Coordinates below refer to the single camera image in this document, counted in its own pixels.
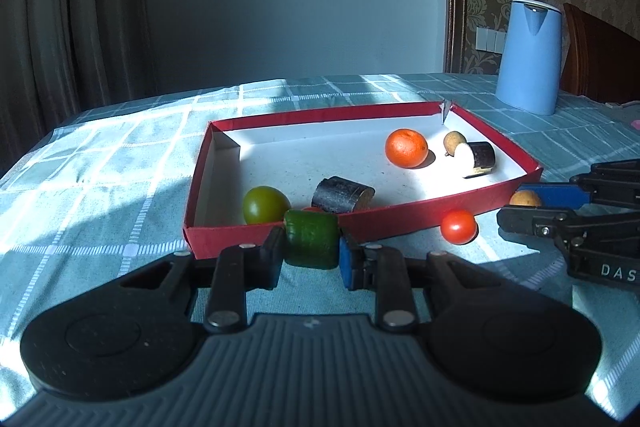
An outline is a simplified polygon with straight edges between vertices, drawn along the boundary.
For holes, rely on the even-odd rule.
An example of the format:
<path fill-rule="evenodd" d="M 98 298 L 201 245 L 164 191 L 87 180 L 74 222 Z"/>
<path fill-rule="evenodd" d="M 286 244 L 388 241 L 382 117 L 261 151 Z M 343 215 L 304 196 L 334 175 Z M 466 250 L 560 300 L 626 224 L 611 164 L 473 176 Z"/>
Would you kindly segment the small green tomato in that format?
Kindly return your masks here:
<path fill-rule="evenodd" d="M 288 198 L 272 186 L 255 186 L 243 197 L 243 217 L 248 225 L 281 222 L 290 209 Z"/>

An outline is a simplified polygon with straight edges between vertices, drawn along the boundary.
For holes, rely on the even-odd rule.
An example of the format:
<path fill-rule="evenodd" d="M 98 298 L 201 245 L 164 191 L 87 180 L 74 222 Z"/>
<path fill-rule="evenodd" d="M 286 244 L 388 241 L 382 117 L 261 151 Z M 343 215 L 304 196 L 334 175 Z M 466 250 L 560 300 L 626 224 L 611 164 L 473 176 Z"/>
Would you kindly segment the green cucumber piece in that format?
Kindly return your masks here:
<path fill-rule="evenodd" d="M 338 265 L 340 228 L 332 213 L 288 210 L 284 260 L 296 267 L 332 270 Z"/>

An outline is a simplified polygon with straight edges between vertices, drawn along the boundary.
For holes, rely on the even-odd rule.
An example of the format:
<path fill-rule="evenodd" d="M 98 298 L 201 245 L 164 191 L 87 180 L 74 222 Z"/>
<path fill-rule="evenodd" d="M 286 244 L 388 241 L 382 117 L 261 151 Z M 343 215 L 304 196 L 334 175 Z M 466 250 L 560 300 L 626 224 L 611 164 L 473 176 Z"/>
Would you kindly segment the dark eggplant chunk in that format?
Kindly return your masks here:
<path fill-rule="evenodd" d="M 454 168 L 464 179 L 484 176 L 496 165 L 495 149 L 487 141 L 460 143 L 454 149 Z"/>

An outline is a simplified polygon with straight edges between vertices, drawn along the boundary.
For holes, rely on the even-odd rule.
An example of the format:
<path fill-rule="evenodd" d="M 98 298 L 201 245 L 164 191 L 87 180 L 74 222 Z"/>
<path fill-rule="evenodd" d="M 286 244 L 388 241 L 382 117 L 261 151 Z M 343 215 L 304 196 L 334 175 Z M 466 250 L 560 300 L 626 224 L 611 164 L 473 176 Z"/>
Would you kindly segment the orange mandarin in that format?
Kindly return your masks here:
<path fill-rule="evenodd" d="M 385 141 L 385 155 L 399 168 L 416 168 L 427 158 L 428 144 L 424 136 L 416 130 L 397 129 Z"/>

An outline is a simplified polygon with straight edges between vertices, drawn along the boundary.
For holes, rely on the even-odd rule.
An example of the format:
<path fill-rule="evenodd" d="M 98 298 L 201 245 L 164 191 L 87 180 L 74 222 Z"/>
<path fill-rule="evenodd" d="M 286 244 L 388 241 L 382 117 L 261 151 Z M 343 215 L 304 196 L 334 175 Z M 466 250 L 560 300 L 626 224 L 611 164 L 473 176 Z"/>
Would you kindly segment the round brown longan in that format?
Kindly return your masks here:
<path fill-rule="evenodd" d="M 446 155 L 454 157 L 454 153 L 456 153 L 456 148 L 466 142 L 465 136 L 459 131 L 450 131 L 442 140 L 444 143 L 444 147 L 446 150 Z"/>

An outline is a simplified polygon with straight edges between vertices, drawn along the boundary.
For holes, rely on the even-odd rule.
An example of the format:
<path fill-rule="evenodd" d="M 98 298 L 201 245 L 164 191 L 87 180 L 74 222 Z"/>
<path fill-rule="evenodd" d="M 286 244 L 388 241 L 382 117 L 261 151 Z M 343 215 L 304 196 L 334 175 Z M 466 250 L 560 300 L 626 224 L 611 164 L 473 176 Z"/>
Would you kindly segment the red shallow cardboard box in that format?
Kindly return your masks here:
<path fill-rule="evenodd" d="M 399 168 L 385 155 L 395 130 L 420 132 L 428 144 L 424 163 Z M 442 140 L 459 131 L 487 141 L 497 165 L 462 178 Z M 542 167 L 526 150 L 459 106 L 444 113 L 438 102 L 344 106 L 245 116 L 208 124 L 193 173 L 183 235 L 192 253 L 216 257 L 224 248 L 259 244 L 269 225 L 248 225 L 242 200 L 251 188 L 281 191 L 294 208 L 310 205 L 318 183 L 340 176 L 372 186 L 369 208 L 343 213 L 341 226 L 360 242 L 436 227 L 450 210 L 478 215 L 506 205 L 523 183 L 540 179 Z"/>

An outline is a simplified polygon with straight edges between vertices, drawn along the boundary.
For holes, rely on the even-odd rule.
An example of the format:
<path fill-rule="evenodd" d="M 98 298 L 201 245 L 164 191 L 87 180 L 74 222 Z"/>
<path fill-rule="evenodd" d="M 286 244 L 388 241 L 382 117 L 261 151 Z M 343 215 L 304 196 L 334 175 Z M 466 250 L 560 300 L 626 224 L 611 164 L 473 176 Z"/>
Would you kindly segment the blue electric kettle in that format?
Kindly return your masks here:
<path fill-rule="evenodd" d="M 496 97 L 528 113 L 552 115 L 561 61 L 561 11 L 536 0 L 512 0 Z"/>

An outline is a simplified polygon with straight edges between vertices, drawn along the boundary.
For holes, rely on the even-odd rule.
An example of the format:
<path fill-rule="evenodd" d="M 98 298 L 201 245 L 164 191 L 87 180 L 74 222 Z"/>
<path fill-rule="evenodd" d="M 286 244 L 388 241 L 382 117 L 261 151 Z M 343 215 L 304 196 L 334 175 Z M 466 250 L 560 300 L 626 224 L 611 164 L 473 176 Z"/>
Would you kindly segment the dark wooden chair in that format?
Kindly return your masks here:
<path fill-rule="evenodd" d="M 563 8 L 570 46 L 561 89 L 601 103 L 638 101 L 639 40 L 574 4 Z"/>

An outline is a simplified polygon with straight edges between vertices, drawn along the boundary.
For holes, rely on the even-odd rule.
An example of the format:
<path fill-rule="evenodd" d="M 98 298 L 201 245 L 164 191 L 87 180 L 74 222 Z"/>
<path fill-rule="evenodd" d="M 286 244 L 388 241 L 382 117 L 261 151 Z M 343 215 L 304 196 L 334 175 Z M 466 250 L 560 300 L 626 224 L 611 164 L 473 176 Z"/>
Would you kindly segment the patterned beige curtain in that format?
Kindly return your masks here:
<path fill-rule="evenodd" d="M 84 110 L 157 94 L 145 0 L 1 0 L 1 169 Z"/>

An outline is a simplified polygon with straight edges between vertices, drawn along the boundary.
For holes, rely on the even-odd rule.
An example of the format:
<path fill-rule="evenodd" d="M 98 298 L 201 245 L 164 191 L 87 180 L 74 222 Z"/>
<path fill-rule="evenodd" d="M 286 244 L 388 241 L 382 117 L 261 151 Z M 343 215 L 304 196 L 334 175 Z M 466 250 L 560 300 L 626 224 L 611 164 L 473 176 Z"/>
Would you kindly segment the white wall switch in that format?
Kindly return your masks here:
<path fill-rule="evenodd" d="M 505 45 L 505 31 L 477 26 L 475 31 L 475 49 L 477 51 L 503 54 Z"/>

